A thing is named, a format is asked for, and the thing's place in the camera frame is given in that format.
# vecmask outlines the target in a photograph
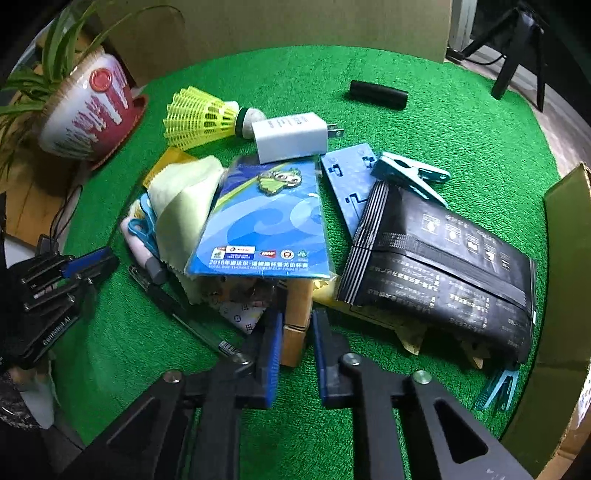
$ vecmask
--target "black cylinder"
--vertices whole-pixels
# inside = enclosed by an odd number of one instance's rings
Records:
[[[351,80],[349,96],[354,100],[375,103],[396,110],[403,110],[408,100],[408,92],[404,90],[359,80]]]

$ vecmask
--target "red wax seal emblem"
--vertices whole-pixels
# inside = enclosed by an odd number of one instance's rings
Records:
[[[90,87],[95,92],[106,92],[113,83],[113,76],[109,69],[96,69],[90,74]]]

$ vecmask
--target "flower pot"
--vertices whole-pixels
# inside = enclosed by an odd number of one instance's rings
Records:
[[[47,101],[37,124],[39,146],[59,157],[104,161],[144,111],[121,65],[103,48],[89,54]]]

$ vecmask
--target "charger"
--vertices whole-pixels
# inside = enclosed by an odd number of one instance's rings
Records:
[[[343,136],[343,129],[312,112],[255,122],[252,131],[260,163],[324,155],[328,139]]]

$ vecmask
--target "green carpet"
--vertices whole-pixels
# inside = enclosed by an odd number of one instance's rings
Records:
[[[343,94],[352,79],[409,91],[406,110],[347,100]],[[558,180],[556,164],[525,100],[507,92],[497,101],[490,95],[492,81],[450,63],[364,48],[293,47],[208,61],[158,79],[145,90],[150,104],[136,133],[85,186],[68,253],[84,254],[107,242],[130,189],[166,147],[166,104],[188,85],[256,106],[268,117],[314,111],[346,131],[342,139],[330,141],[331,149],[368,142],[376,154],[388,150],[449,170],[451,181],[437,190],[450,208],[538,260],[535,351],[547,277],[542,200]],[[230,138],[190,152],[214,154],[228,165],[234,156],[254,151],[253,143]],[[322,198],[330,252],[340,272],[350,242],[326,179]],[[72,327],[56,347],[58,397],[85,442],[164,371],[199,371],[216,360],[130,282],[131,257],[120,235],[112,246],[122,265],[103,285],[95,318]],[[224,335],[236,335],[207,307],[198,312]],[[490,366],[484,372],[472,369],[451,336],[430,330],[421,355],[412,356],[390,331],[338,314],[331,319],[348,334],[354,351],[395,372],[426,369],[464,406],[473,407]],[[531,363],[532,355],[522,367],[517,398]],[[281,370],[278,389],[273,409],[243,416],[242,478],[351,478],[351,415],[322,409],[311,348],[300,367]],[[497,436],[511,417],[488,411],[475,415]]]

